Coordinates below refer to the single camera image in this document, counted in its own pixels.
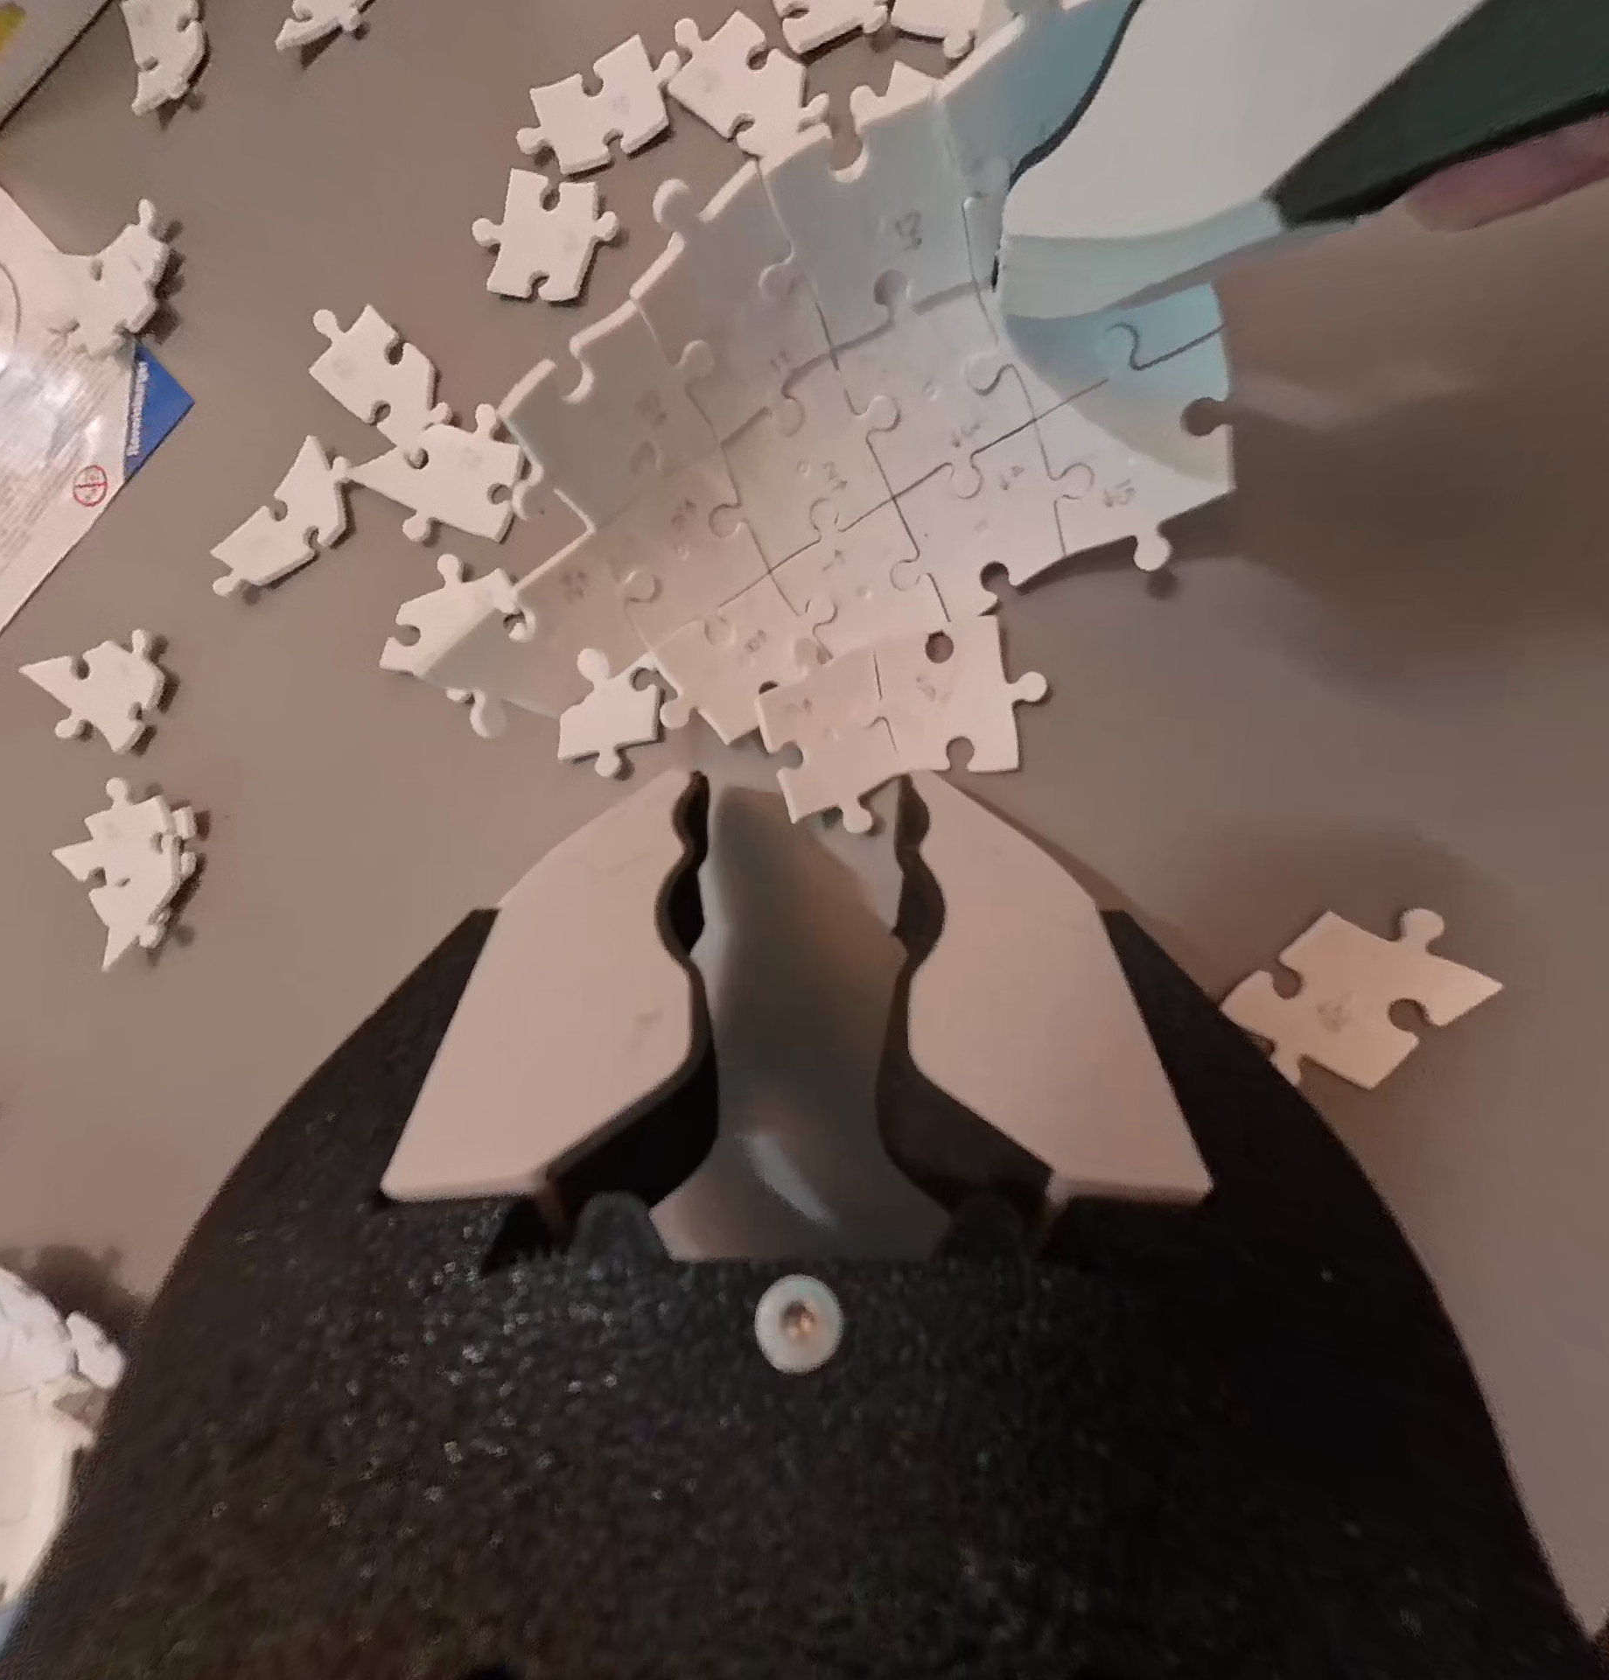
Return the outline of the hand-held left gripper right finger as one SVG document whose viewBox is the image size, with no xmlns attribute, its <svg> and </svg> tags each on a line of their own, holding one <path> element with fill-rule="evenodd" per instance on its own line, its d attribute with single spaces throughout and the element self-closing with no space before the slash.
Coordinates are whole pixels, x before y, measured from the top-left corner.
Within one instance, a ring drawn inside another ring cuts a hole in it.
<svg viewBox="0 0 1609 1680">
<path fill-rule="evenodd" d="M 948 1218 L 1193 1209 L 1191 1125 L 1085 882 L 938 774 L 901 785 L 886 1156 Z"/>
</svg>

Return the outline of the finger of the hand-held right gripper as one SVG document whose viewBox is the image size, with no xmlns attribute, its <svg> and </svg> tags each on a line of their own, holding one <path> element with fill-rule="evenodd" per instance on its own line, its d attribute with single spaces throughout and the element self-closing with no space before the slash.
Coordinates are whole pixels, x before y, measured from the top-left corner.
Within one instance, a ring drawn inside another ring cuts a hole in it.
<svg viewBox="0 0 1609 1680">
<path fill-rule="evenodd" d="M 1030 92 L 998 228 L 1020 321 L 1103 315 L 1356 221 L 1283 225 L 1269 186 L 1477 4 L 1002 4 Z"/>
</svg>

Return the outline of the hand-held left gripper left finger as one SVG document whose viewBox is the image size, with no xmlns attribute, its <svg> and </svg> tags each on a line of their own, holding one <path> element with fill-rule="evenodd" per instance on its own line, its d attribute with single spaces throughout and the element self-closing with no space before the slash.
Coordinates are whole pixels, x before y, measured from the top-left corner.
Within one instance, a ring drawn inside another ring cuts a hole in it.
<svg viewBox="0 0 1609 1680">
<path fill-rule="evenodd" d="M 595 1195 L 654 1209 L 685 1185 L 712 1142 L 706 842 L 706 777 L 663 772 L 499 898 L 384 1196 L 520 1199 L 566 1226 Z"/>
</svg>

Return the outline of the bowl-shaped assembled puzzle section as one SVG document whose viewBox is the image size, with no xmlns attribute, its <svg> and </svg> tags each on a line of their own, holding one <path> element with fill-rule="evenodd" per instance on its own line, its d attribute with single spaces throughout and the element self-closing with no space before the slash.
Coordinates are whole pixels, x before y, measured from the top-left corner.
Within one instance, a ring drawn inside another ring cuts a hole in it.
<svg viewBox="0 0 1609 1680">
<path fill-rule="evenodd" d="M 468 429 L 422 425 L 352 469 L 433 525 L 497 540 L 562 511 L 579 535 L 522 576 L 471 574 L 405 602 L 380 669 L 433 684 L 491 735 L 559 721 L 597 774 L 661 726 L 795 753 L 795 822 L 872 823 L 912 772 L 1020 765 L 1016 710 L 1046 697 L 1002 663 L 988 573 L 1020 588 L 1096 549 L 1170 560 L 1172 521 L 1234 492 L 1232 433 L 1193 431 L 1229 370 L 1209 288 L 1016 329 L 991 258 L 1030 92 L 1002 4 L 776 4 L 675 26 L 531 95 L 527 156 L 491 289 L 579 295 L 614 229 L 591 174 L 659 140 L 669 109 L 743 153 L 708 196 L 654 196 L 663 249 L 627 301 Z"/>
</svg>

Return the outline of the scatter of white pieces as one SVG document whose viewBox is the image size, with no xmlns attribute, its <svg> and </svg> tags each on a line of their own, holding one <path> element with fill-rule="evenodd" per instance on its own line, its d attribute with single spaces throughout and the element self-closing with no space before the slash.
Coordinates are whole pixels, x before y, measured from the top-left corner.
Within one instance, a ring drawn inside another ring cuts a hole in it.
<svg viewBox="0 0 1609 1680">
<path fill-rule="evenodd" d="M 505 711 L 497 741 L 378 669 L 396 604 L 454 549 L 468 580 L 524 576 L 582 537 L 541 486 L 501 543 L 341 486 L 348 535 L 285 582 L 214 597 L 209 546 L 267 500 L 305 433 L 352 463 L 406 399 L 352 417 L 305 367 L 374 307 L 417 348 L 431 404 L 468 429 L 665 246 L 665 178 L 708 200 L 752 161 L 663 86 L 635 150 L 607 121 L 581 172 L 532 86 L 599 109 L 637 64 L 675 70 L 675 21 L 708 42 L 735 4 L 373 4 L 358 33 L 289 51 L 286 4 L 205 4 L 207 59 L 175 115 L 121 112 L 119 25 L 0 138 L 0 185 L 87 249 L 154 200 L 175 258 L 150 327 L 194 397 L 123 507 L 0 637 L 0 1228 L 109 1225 L 129 1190 L 200 1199 L 330 1041 L 424 945 L 613 802 L 554 760 L 557 721 Z"/>
</svg>

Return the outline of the arc-shaped assembled puzzle section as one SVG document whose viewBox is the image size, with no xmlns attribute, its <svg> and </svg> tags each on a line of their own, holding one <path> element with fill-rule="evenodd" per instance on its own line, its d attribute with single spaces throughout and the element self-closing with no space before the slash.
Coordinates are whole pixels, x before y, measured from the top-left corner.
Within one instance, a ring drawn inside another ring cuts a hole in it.
<svg viewBox="0 0 1609 1680">
<path fill-rule="evenodd" d="M 123 1354 L 0 1266 L 0 1612 L 34 1580 L 70 1510 L 78 1458 Z"/>
</svg>

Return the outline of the blue puzzle box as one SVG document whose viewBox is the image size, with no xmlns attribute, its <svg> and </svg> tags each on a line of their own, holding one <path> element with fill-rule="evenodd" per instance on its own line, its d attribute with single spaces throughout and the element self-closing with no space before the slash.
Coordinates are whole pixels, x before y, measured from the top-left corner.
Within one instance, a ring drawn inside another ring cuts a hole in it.
<svg viewBox="0 0 1609 1680">
<path fill-rule="evenodd" d="M 104 3 L 0 3 L 0 127 Z"/>
</svg>

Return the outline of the person's right hand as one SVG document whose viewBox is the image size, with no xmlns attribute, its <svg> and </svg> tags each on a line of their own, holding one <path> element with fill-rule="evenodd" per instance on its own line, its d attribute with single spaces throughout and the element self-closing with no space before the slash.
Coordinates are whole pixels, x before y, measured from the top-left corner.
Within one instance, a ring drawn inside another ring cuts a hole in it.
<svg viewBox="0 0 1609 1680">
<path fill-rule="evenodd" d="M 1403 196 L 1417 225 L 1456 234 L 1524 214 L 1609 181 L 1609 115 L 1466 159 Z"/>
</svg>

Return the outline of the white instruction leaflet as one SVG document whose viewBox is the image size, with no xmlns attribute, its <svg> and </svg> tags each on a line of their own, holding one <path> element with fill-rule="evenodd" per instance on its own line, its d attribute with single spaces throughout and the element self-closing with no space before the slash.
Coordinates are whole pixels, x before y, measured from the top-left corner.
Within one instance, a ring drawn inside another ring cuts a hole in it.
<svg viewBox="0 0 1609 1680">
<path fill-rule="evenodd" d="M 147 200 L 70 256 L 0 186 L 0 635 L 192 406 L 139 341 L 168 267 Z"/>
</svg>

